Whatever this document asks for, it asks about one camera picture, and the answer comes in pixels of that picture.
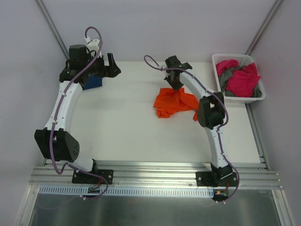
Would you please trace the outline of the orange t shirt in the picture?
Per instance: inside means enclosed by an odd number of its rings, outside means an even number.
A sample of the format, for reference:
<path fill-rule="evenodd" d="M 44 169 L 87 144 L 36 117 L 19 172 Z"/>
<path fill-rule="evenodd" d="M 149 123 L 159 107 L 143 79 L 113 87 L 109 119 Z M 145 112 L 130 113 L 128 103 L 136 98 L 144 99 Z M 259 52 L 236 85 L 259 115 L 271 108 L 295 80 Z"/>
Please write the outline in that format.
<path fill-rule="evenodd" d="M 186 93 L 184 88 L 178 91 L 172 88 L 161 88 L 153 107 L 159 118 L 170 118 L 178 112 L 194 111 L 193 120 L 198 120 L 199 101 L 193 94 Z"/>

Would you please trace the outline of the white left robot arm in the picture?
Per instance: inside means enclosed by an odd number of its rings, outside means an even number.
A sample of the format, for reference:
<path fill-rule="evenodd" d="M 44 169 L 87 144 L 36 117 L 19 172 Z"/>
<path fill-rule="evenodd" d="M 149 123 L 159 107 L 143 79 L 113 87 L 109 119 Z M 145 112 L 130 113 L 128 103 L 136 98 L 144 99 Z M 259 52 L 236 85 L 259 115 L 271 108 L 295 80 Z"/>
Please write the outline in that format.
<path fill-rule="evenodd" d="M 75 170 L 82 170 L 83 178 L 95 182 L 99 172 L 95 161 L 80 154 L 79 142 L 71 135 L 71 121 L 77 101 L 88 83 L 99 78 L 114 78 L 121 73 L 112 53 L 105 65 L 101 44 L 95 40 L 87 45 L 71 45 L 69 59 L 59 75 L 59 92 L 51 116 L 43 129 L 35 131 L 35 141 L 44 158 L 63 161 Z"/>

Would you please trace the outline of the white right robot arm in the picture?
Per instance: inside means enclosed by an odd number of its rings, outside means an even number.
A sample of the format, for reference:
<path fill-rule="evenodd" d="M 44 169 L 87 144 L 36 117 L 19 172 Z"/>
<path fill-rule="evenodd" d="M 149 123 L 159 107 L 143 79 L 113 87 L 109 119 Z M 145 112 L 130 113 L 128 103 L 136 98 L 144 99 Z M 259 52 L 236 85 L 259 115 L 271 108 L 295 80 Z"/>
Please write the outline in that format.
<path fill-rule="evenodd" d="M 228 122 L 229 115 L 225 110 L 224 96 L 213 92 L 196 77 L 189 63 L 181 63 L 177 56 L 165 60 L 165 80 L 178 91 L 186 86 L 197 98 L 197 120 L 206 131 L 211 150 L 211 171 L 201 174 L 201 182 L 206 186 L 218 187 L 232 175 L 231 167 L 224 148 L 222 127 Z"/>

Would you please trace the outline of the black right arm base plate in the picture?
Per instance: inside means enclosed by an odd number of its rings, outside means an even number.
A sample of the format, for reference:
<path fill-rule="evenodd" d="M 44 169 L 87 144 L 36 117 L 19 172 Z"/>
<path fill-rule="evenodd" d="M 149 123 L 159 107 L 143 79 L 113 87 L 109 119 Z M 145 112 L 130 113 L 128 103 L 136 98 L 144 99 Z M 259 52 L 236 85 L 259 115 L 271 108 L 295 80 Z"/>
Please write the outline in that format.
<path fill-rule="evenodd" d="M 234 172 L 222 179 L 218 178 L 217 174 L 212 171 L 197 171 L 195 175 L 197 186 L 236 187 L 238 185 L 237 174 Z"/>

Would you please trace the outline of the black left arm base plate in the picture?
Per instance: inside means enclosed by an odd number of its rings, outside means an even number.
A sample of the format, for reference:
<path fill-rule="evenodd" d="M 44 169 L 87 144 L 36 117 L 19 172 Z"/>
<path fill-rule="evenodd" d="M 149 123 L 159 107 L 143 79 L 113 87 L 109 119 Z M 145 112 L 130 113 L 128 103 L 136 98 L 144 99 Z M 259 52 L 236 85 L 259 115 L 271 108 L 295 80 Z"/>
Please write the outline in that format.
<path fill-rule="evenodd" d="M 103 179 L 101 179 L 101 182 L 100 182 L 101 185 L 105 185 L 104 180 L 107 181 L 107 184 L 109 184 L 109 185 L 112 184 L 114 170 L 112 170 L 112 169 L 98 169 L 95 174 L 103 177 Z M 91 176 L 91 175 L 85 174 L 83 172 L 74 171 L 71 182 L 73 184 L 97 185 L 99 183 L 99 177 Z"/>

